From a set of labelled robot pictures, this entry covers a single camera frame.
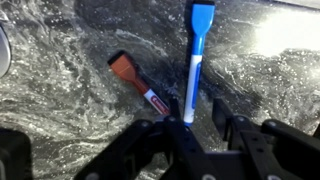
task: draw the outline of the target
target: screw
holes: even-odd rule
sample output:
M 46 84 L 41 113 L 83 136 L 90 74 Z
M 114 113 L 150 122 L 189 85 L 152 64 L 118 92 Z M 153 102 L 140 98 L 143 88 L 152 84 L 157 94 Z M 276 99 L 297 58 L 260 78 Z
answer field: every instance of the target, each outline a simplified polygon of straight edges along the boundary
M 268 180 L 281 180 L 281 178 L 279 176 L 276 175 L 269 175 L 267 177 Z
M 174 117 L 172 117 L 172 116 L 169 117 L 169 121 L 173 122 L 173 121 L 175 121 L 175 120 L 176 120 L 176 118 L 174 118 Z
M 211 174 L 205 174 L 202 176 L 202 180 L 216 180 L 216 178 Z
M 277 124 L 276 124 L 275 122 L 273 122 L 273 121 L 270 121 L 269 124 L 270 124 L 271 126 L 273 126 L 273 127 L 277 125 Z
M 241 121 L 241 122 L 243 122 L 243 121 L 244 121 L 244 118 L 243 118 L 242 116 L 239 116 L 239 117 L 238 117 L 238 120 Z
M 148 126 L 149 126 L 149 123 L 146 122 L 146 121 L 144 121 L 144 122 L 141 123 L 141 126 L 142 126 L 142 127 L 148 127 Z
M 90 173 L 87 175 L 86 180 L 99 180 L 99 174 L 97 173 Z

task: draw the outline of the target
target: gray swirled surface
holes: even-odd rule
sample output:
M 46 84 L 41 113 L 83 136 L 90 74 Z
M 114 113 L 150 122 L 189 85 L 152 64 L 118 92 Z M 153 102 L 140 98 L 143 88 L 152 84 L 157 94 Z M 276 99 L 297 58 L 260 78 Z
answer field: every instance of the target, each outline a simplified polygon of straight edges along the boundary
M 118 49 L 165 99 L 183 105 L 191 1 L 3 0 L 12 66 L 0 79 L 0 125 L 26 132 L 37 179 L 70 179 L 128 124 L 157 112 L 109 70 Z M 311 134 L 320 110 L 320 13 L 269 1 L 218 1 L 207 36 L 194 133 L 223 149 L 211 100 L 255 122 L 278 118 Z M 161 158 L 140 179 L 155 179 Z

